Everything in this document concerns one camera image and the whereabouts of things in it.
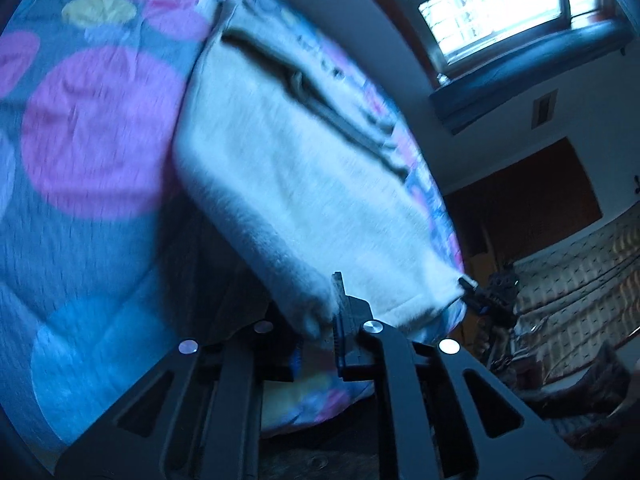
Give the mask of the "person's right hand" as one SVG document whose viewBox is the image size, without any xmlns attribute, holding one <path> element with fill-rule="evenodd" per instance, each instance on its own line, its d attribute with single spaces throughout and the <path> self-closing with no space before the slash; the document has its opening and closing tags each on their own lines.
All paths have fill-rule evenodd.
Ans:
<svg viewBox="0 0 640 480">
<path fill-rule="evenodd" d="M 502 333 L 495 327 L 481 327 L 475 335 L 472 353 L 487 368 L 501 356 Z"/>
</svg>

